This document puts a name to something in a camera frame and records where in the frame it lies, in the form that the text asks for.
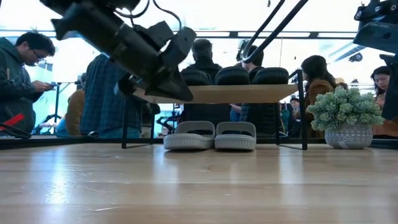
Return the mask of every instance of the white slide sandal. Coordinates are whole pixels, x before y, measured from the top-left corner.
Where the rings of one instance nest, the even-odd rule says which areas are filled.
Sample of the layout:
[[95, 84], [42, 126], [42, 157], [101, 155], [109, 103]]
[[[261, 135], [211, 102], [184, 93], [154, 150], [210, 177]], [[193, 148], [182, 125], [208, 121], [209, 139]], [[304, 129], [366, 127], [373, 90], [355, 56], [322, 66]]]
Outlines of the white slide sandal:
[[[191, 134], [190, 131], [212, 131], [211, 135]], [[175, 134], [164, 137], [164, 149], [213, 149], [216, 129], [209, 121], [185, 121], [175, 129]]]
[[[245, 134], [223, 134], [225, 131], [248, 132]], [[217, 125], [217, 136], [215, 138], [216, 149], [256, 149], [256, 127], [249, 122], [221, 122]]]

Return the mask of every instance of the potted plant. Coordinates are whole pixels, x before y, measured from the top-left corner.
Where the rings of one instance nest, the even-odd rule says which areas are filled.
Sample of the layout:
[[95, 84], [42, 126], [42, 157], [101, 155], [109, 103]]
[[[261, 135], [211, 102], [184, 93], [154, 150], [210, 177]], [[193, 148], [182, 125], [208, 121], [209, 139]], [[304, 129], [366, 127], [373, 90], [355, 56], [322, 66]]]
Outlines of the potted plant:
[[312, 128], [325, 131], [326, 143], [336, 149], [370, 146], [372, 126], [384, 121], [373, 94], [362, 95], [358, 88], [338, 87], [334, 92], [318, 95], [307, 111], [314, 116]]

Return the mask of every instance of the brown jacket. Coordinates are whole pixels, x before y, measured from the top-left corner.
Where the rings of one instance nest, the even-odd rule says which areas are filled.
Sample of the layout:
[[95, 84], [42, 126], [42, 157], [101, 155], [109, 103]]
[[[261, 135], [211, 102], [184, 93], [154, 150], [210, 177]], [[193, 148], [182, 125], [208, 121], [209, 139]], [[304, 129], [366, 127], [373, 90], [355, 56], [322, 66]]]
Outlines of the brown jacket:
[[65, 126], [71, 136], [80, 136], [80, 120], [85, 104], [85, 91], [77, 90], [69, 97]]
[[[315, 101], [319, 94], [325, 94], [334, 90], [335, 89], [328, 81], [317, 78], [314, 81], [312, 81], [308, 91], [306, 92], [304, 99], [304, 109], [305, 109], [305, 118], [307, 122], [307, 136], [309, 138], [324, 138], [325, 132], [314, 131], [312, 129], [311, 121], [313, 121], [313, 115], [307, 112], [308, 106], [315, 104]], [[296, 118], [300, 119], [300, 112], [296, 113]]]
[[[384, 101], [385, 94], [379, 95], [376, 100]], [[373, 135], [388, 135], [398, 137], [398, 121], [385, 120], [383, 125], [373, 126]]]

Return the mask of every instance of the blue plaid shirt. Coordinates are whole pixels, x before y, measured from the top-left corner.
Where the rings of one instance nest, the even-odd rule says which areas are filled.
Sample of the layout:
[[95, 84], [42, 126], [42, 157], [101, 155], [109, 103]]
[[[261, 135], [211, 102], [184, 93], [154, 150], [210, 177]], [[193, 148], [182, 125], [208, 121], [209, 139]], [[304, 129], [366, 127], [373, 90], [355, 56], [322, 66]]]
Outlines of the blue plaid shirt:
[[[103, 133], [123, 126], [125, 98], [114, 94], [114, 87], [126, 71], [100, 54], [87, 67], [85, 106], [80, 132]], [[143, 101], [132, 96], [129, 101], [129, 127], [141, 131]]]

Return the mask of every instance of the wooden tabletop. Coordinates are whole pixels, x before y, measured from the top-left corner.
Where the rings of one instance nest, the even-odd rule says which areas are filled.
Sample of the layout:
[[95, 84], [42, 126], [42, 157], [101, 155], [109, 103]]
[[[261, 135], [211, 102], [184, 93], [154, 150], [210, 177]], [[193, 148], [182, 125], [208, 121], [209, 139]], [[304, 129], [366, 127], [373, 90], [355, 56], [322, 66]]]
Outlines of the wooden tabletop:
[[398, 223], [397, 151], [0, 151], [2, 224]]
[[277, 103], [297, 90], [296, 84], [288, 85], [233, 85], [190, 86], [193, 101], [146, 96], [143, 89], [134, 94], [150, 103]]

